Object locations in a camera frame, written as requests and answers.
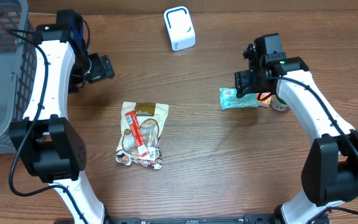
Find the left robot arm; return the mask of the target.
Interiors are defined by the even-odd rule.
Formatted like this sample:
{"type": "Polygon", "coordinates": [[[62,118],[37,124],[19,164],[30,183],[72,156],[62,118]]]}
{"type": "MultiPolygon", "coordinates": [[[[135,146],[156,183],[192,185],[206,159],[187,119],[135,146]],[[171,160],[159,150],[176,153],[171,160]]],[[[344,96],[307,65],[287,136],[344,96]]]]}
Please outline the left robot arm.
{"type": "Polygon", "coordinates": [[[32,39],[37,65],[23,119],[12,122],[9,137],[17,150],[9,187],[20,197],[50,189],[61,196],[72,223],[112,223],[86,176],[86,146],[69,123],[67,99],[86,83],[114,78],[107,55],[89,53],[90,30],[72,9],[59,10],[53,24],[38,25],[32,39]]]}

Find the orange tissue packet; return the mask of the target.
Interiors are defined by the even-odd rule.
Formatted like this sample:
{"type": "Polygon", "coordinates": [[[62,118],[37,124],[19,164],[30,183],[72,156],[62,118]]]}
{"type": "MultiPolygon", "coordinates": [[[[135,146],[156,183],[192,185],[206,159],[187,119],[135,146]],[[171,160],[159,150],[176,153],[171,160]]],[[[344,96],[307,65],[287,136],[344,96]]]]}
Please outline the orange tissue packet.
{"type": "Polygon", "coordinates": [[[271,93],[260,93],[257,95],[257,101],[261,107],[269,107],[271,102],[271,93]]]}

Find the green lid glass jar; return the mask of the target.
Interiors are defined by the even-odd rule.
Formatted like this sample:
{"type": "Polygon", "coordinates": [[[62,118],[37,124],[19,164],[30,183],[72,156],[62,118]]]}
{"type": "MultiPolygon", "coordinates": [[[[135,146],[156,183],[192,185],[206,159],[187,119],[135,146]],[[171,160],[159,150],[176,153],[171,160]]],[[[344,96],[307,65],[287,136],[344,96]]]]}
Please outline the green lid glass jar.
{"type": "Polygon", "coordinates": [[[270,106],[276,111],[286,111],[289,106],[278,95],[272,95],[270,106]]]}

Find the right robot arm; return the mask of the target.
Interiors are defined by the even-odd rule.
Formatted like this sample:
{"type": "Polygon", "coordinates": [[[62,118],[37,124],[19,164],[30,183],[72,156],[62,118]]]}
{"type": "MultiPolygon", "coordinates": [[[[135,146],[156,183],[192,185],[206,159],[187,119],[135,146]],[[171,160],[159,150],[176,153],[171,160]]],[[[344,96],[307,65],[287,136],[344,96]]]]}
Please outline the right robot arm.
{"type": "Polygon", "coordinates": [[[249,68],[234,74],[237,97],[270,93],[294,113],[311,148],[301,191],[270,215],[246,215],[257,223],[329,223],[334,210],[358,197],[358,130],[329,104],[300,57],[287,57],[278,33],[256,38],[242,53],[249,68]]]}

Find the red snack stick packet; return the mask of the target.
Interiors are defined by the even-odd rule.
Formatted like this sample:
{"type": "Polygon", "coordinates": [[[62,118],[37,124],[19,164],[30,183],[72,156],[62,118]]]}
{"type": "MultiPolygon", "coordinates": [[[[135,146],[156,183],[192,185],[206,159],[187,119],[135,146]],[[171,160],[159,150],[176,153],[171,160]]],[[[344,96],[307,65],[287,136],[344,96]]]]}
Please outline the red snack stick packet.
{"type": "Polygon", "coordinates": [[[131,129],[132,135],[134,137],[139,157],[145,157],[145,156],[149,155],[150,152],[144,144],[144,140],[142,137],[142,133],[140,130],[140,126],[139,126],[139,123],[137,120],[135,110],[132,110],[132,111],[126,113],[125,117],[129,124],[129,127],[131,129]]]}

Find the dried food snack bag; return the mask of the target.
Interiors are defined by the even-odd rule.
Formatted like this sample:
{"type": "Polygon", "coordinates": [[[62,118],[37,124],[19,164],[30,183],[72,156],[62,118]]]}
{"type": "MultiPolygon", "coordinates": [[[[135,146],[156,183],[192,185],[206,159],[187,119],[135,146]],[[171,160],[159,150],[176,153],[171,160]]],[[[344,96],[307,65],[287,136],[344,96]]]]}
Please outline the dried food snack bag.
{"type": "Polygon", "coordinates": [[[161,103],[135,103],[125,101],[121,110],[121,138],[116,149],[115,160],[126,166],[133,163],[160,170],[163,167],[159,140],[168,117],[169,106],[161,103]],[[144,144],[150,154],[139,157],[125,114],[135,110],[144,144]]]}

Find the teal wet wipes pack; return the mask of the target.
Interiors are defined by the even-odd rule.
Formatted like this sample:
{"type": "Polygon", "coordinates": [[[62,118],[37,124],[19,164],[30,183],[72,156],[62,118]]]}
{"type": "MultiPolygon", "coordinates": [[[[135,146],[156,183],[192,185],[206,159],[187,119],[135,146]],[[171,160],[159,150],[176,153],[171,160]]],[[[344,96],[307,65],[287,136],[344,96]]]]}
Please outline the teal wet wipes pack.
{"type": "Polygon", "coordinates": [[[256,99],[255,93],[247,94],[241,98],[238,98],[237,90],[235,88],[220,88],[219,91],[219,100],[222,110],[236,108],[256,108],[259,106],[259,102],[256,99]]]}

